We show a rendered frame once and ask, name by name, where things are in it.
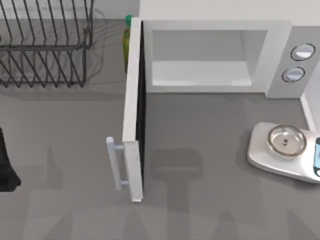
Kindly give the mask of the white microwave door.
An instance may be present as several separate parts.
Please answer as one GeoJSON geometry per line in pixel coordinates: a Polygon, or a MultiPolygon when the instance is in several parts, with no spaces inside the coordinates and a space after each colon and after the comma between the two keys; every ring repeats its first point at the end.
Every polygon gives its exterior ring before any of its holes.
{"type": "Polygon", "coordinates": [[[124,160],[130,198],[133,203],[144,199],[144,163],[146,130],[146,73],[144,24],[132,18],[126,75],[125,105],[122,128],[124,160]]]}

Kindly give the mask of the green bottle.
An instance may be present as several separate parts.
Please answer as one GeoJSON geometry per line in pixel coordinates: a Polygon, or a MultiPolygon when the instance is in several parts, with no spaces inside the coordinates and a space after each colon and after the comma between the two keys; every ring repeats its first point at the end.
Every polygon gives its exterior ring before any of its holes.
{"type": "Polygon", "coordinates": [[[128,59],[129,59],[129,47],[130,47],[130,35],[131,35],[131,23],[132,15],[125,16],[125,29],[122,36],[122,50],[125,73],[128,72],[128,59]]]}

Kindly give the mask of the white kitchen scale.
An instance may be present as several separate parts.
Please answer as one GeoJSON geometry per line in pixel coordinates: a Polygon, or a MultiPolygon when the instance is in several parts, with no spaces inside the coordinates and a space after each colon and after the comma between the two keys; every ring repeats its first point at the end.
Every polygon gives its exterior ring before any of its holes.
{"type": "Polygon", "coordinates": [[[313,184],[320,184],[320,177],[314,172],[315,143],[316,138],[320,137],[320,134],[298,128],[302,130],[307,139],[305,152],[296,158],[281,158],[271,153],[267,146],[268,132],[276,125],[285,124],[259,122],[253,127],[247,150],[248,162],[269,173],[313,184]]]}

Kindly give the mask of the round metal scale pan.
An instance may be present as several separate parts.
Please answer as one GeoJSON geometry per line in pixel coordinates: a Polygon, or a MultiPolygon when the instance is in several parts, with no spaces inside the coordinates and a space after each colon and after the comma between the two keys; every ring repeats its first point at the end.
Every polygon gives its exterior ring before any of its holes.
{"type": "Polygon", "coordinates": [[[269,151],[283,159],[294,159],[307,148],[307,138],[299,128],[289,124],[278,124],[267,134],[269,151]]]}

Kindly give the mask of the pale microwave oven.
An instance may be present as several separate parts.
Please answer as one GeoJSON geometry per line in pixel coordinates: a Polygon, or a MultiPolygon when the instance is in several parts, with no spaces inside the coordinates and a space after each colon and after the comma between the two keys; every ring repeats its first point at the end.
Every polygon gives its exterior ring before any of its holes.
{"type": "Polygon", "coordinates": [[[140,0],[149,93],[299,98],[320,62],[320,0],[140,0]],[[294,47],[315,46],[304,61],[294,47]],[[304,77],[285,82],[287,69],[304,77]]]}

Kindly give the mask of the small microwave knob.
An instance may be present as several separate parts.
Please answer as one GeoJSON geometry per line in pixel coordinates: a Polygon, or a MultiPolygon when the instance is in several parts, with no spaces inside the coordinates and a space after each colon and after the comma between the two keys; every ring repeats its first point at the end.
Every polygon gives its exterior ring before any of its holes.
{"type": "Polygon", "coordinates": [[[282,80],[286,83],[298,82],[305,76],[305,70],[301,67],[287,69],[282,74],[282,80]]]}

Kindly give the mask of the large microwave knob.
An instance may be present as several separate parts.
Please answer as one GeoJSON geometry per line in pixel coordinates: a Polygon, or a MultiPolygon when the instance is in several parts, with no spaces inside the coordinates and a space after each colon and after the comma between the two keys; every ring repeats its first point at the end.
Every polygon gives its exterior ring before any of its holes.
{"type": "Polygon", "coordinates": [[[310,59],[316,52],[316,47],[311,43],[295,46],[290,56],[294,61],[301,62],[310,59]]]}

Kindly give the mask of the blue scale display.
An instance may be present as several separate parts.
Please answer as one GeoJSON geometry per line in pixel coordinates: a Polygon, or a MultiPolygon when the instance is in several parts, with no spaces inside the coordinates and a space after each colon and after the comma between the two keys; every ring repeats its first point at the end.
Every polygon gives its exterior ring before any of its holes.
{"type": "Polygon", "coordinates": [[[313,170],[320,177],[320,137],[317,137],[315,140],[313,170]]]}

